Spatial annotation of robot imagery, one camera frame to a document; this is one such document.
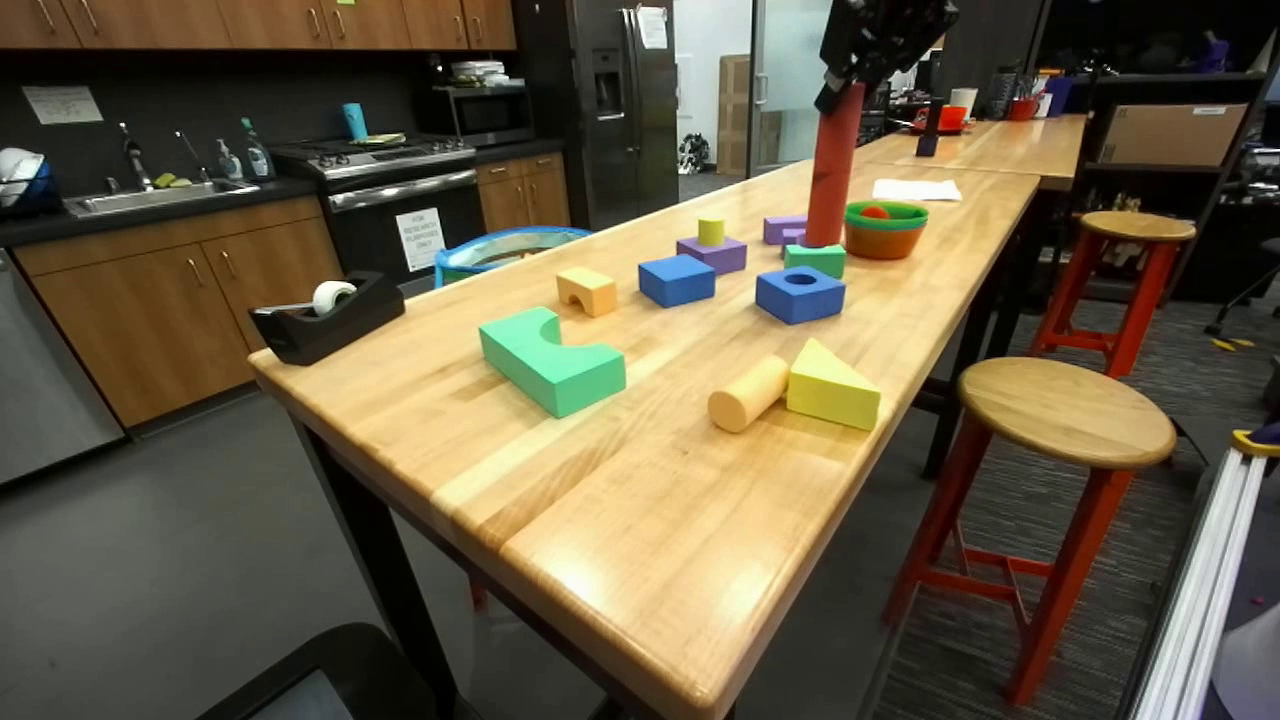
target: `microwave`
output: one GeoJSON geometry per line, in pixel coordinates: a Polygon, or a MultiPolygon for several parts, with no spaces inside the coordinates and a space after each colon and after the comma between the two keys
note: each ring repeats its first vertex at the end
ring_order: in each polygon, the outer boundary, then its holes
{"type": "Polygon", "coordinates": [[[532,140],[532,100],[524,82],[460,88],[430,82],[421,94],[421,129],[460,135],[469,143],[532,140]]]}

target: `bar stool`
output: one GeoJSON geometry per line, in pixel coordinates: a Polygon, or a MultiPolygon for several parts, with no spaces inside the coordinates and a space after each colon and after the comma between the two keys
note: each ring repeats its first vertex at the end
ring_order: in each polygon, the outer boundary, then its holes
{"type": "Polygon", "coordinates": [[[1152,216],[1152,210],[1082,210],[1080,238],[1067,270],[1059,276],[1046,310],[1039,319],[1033,352],[1093,349],[1108,354],[1108,376],[1128,376],[1136,352],[1144,349],[1156,303],[1164,298],[1174,256],[1194,236],[1191,218],[1152,216]],[[1116,332],[1080,332],[1071,310],[1082,296],[1089,276],[1100,266],[1104,253],[1116,242],[1141,242],[1141,276],[1128,296],[1128,310],[1116,332]]]}
{"type": "Polygon", "coordinates": [[[1028,704],[1128,485],[1141,467],[1152,467],[1171,452],[1174,431],[1171,420],[1136,389],[1043,354],[973,363],[959,376],[959,404],[959,438],[931,490],[928,515],[915,528],[883,616],[897,625],[915,589],[1006,600],[1019,625],[1019,659],[1006,701],[1028,704]],[[1089,486],[1051,562],[967,546],[959,536],[956,519],[992,437],[1089,467],[1089,486]],[[1016,589],[1019,577],[1043,580],[1035,612],[1016,589]]]}

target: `red stool leg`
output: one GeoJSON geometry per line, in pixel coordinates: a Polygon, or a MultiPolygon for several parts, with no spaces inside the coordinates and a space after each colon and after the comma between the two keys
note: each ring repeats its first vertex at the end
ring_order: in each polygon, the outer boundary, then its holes
{"type": "Polygon", "coordinates": [[[1074,253],[1071,253],[1071,263],[1064,266],[1064,276],[1057,281],[1051,289],[1051,298],[1046,298],[1046,310],[1035,329],[1035,339],[1033,339],[1033,352],[1051,352],[1059,345],[1059,337],[1067,337],[1071,329],[1071,310],[1082,296],[1082,282],[1093,276],[1093,263],[1104,256],[1104,236],[1080,229],[1080,238],[1074,238],[1074,253]]]}
{"type": "Polygon", "coordinates": [[[1067,627],[1067,616],[1074,607],[1074,597],[1089,580],[1089,568],[1096,550],[1108,541],[1113,515],[1118,513],[1118,499],[1128,494],[1136,471],[1089,471],[1089,486],[1074,504],[1071,532],[1064,536],[1064,546],[1057,550],[1051,577],[1039,597],[1035,625],[1022,641],[1022,651],[1012,670],[1006,701],[1028,704],[1046,670],[1051,647],[1067,627]]]}
{"type": "Polygon", "coordinates": [[[992,444],[992,431],[979,420],[963,416],[951,460],[945,464],[945,477],[936,481],[931,504],[928,504],[919,532],[910,541],[910,550],[908,550],[908,560],[897,577],[897,589],[883,605],[888,625],[897,625],[903,616],[928,562],[939,557],[947,532],[956,528],[956,515],[963,507],[963,494],[973,486],[973,477],[977,477],[989,444],[992,444]]]}
{"type": "Polygon", "coordinates": [[[1108,354],[1108,376],[1128,376],[1136,363],[1136,352],[1144,349],[1147,323],[1156,314],[1156,303],[1169,289],[1171,263],[1178,256],[1178,242],[1147,242],[1144,276],[1132,289],[1124,323],[1116,332],[1116,349],[1108,354]]]}

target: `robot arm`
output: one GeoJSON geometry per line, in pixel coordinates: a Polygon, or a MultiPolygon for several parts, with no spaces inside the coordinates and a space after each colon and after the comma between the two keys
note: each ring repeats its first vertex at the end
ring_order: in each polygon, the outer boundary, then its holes
{"type": "Polygon", "coordinates": [[[876,88],[888,72],[910,69],[956,18],[956,0],[831,0],[816,107],[826,115],[847,82],[876,88]]]}

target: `black refrigerator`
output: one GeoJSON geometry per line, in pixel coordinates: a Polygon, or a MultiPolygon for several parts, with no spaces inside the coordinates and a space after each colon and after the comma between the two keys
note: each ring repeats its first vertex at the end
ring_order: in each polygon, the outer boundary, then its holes
{"type": "Polygon", "coordinates": [[[564,140],[573,218],[678,198],[672,0],[514,0],[534,129],[564,140]]]}

